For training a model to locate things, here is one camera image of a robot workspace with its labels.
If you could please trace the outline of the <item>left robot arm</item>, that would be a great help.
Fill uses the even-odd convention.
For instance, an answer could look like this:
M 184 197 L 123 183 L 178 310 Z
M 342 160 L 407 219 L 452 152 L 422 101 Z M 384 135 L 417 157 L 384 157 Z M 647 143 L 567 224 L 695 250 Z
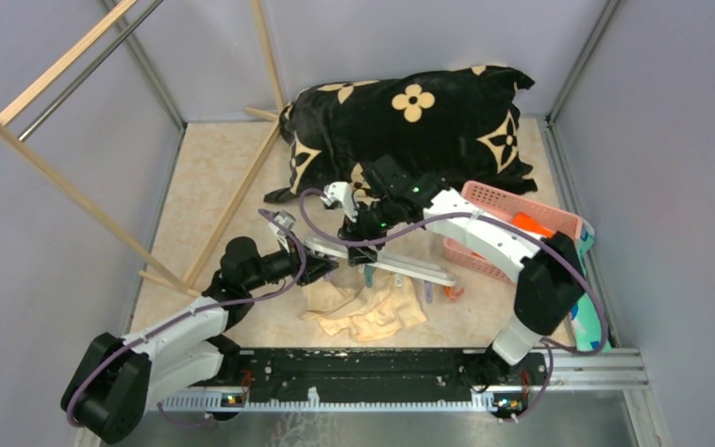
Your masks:
M 114 444 L 165 398 L 209 379 L 233 384 L 242 361 L 224 332 L 252 308 L 252 292 L 274 283 L 283 291 L 308 285 L 338 266 L 294 236 L 266 255 L 250 237 L 232 239 L 209 287 L 189 306 L 144 330 L 92 340 L 61 398 L 68 422 Z

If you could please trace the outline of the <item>cream boxer underwear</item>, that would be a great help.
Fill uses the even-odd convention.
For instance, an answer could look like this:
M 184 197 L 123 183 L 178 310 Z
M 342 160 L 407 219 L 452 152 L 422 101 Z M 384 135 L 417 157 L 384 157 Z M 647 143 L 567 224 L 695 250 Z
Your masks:
M 399 274 L 377 272 L 370 286 L 320 280 L 303 293 L 300 318 L 316 322 L 331 337 L 346 332 L 352 341 L 368 343 L 428 322 L 412 280 Z

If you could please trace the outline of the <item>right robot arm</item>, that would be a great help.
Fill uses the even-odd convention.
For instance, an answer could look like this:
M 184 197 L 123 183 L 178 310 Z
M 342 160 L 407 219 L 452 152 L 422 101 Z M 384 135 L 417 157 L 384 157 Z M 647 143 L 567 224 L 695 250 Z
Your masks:
M 350 261 L 375 259 L 388 231 L 408 224 L 459 242 L 515 283 L 513 315 L 487 358 L 489 376 L 499 384 L 512 383 L 523 371 L 523 359 L 587 291 L 573 239 L 562 232 L 545 237 L 507 223 L 430 173 L 412 176 L 390 156 L 370 164 L 363 177 L 374 199 L 369 205 L 357 203 L 349 183 L 324 188 L 324 202 L 344 211 L 338 237 L 352 251 Z

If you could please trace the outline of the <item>purple clothespin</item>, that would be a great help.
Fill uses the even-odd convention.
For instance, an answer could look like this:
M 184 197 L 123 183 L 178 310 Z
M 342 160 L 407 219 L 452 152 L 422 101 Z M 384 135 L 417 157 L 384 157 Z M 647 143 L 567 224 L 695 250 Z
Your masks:
M 425 302 L 427 304 L 432 304 L 434 302 L 434 284 L 429 281 L 424 281 L 423 287 Z

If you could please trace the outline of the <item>white clip hanger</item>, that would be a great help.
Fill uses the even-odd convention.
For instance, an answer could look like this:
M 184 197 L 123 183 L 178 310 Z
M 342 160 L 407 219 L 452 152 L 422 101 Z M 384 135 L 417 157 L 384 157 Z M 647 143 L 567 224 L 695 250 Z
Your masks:
M 347 247 L 330 242 L 321 237 L 309 234 L 304 239 L 304 245 L 318 254 L 324 254 L 338 259 L 347 258 Z M 381 251 L 374 263 L 368 266 L 382 269 L 394 274 L 414 278 L 429 284 L 452 287 L 456 285 L 456 278 L 445 268 L 438 264 L 420 261 L 401 254 Z

